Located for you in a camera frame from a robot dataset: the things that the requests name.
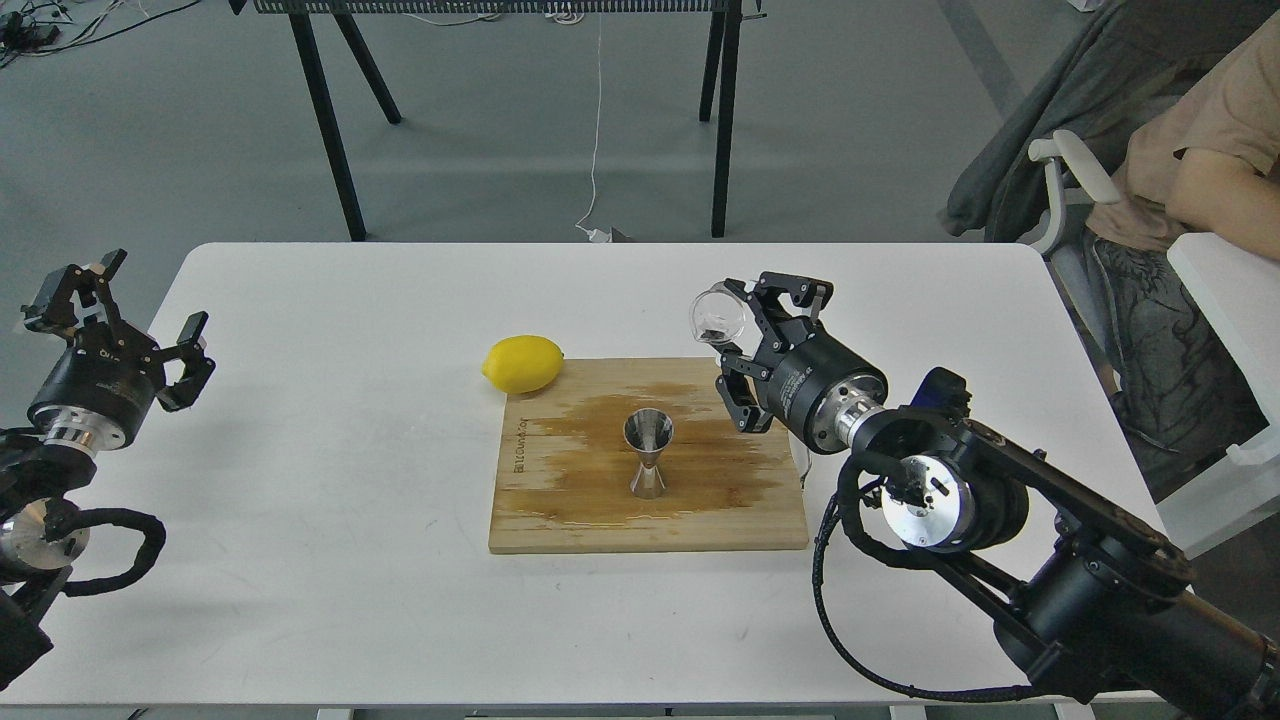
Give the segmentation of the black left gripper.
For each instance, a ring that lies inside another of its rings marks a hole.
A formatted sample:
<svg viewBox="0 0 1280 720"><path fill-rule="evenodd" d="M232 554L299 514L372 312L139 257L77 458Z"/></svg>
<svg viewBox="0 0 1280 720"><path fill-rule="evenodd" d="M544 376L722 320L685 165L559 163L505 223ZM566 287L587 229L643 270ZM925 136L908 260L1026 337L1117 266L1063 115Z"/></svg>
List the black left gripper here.
<svg viewBox="0 0 1280 720"><path fill-rule="evenodd" d="M77 407L110 421L115 427L110 447L123 448L134 442L155 398L166 413L180 411L197 401L211 378L216 363L206 355L202 337L209 313L192 313L168 348L125 325L110 281L127 256L115 249L99 263L55 269L32 304L20 307L27 331L65 343L28 407L37 429L47 430L63 409ZM170 361L180 361L182 373L166 384L163 366Z"/></svg>

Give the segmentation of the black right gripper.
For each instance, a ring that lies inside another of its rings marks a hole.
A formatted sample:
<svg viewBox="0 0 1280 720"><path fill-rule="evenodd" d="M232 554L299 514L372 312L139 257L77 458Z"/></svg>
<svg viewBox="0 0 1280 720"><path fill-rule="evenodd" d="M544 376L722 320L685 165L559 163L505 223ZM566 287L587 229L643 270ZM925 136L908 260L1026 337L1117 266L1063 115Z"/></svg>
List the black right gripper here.
<svg viewBox="0 0 1280 720"><path fill-rule="evenodd" d="M728 278L762 333L755 359L733 342L714 345L716 388L739 432L768 432L776 416L809 450L849 447L855 420L888 395L884 373L826 332L818 315L835 293L828 281L763 272L749 290ZM755 380L758 397L748 382Z"/></svg>

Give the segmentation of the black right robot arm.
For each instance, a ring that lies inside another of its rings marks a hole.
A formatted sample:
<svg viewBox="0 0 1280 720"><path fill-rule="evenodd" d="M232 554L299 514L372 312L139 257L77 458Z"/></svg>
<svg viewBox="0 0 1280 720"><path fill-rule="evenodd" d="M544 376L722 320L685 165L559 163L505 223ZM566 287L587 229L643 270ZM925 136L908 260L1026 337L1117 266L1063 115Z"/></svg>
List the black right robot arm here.
<svg viewBox="0 0 1280 720"><path fill-rule="evenodd" d="M1087 705L1149 691L1193 719L1275 719L1277 644L1189 589L1165 534L970 416L966 382L937 366L887 407L882 370L819 313L833 286L765 272L695 297L692 337L718 355L716 388L742 433L773 421L812 452L845 452L815 537L812 593L837 655L867 680L919 700ZM823 597L841 530L887 568L932 571L991 618L1023 685L929 691L891 682L836 634Z"/></svg>

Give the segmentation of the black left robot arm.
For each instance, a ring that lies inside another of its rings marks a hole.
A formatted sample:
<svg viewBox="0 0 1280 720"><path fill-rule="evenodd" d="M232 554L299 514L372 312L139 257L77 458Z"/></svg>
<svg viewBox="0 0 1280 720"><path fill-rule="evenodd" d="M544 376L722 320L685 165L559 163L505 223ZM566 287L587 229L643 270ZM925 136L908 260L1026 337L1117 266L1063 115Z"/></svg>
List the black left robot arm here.
<svg viewBox="0 0 1280 720"><path fill-rule="evenodd" d="M122 591L142 579L166 543L154 515L132 509L81 509L68 495L95 477L99 454L132 445L148 410L175 413L196 402L215 370L192 314L163 347L127 322L110 283L122 249L99 263L51 272L23 306L28 331L65 341L65 350L28 406L26 427L3 430L1 680L12 684L52 650L40 623L61 597ZM72 578L95 527L142 537L132 565L113 577Z"/></svg>

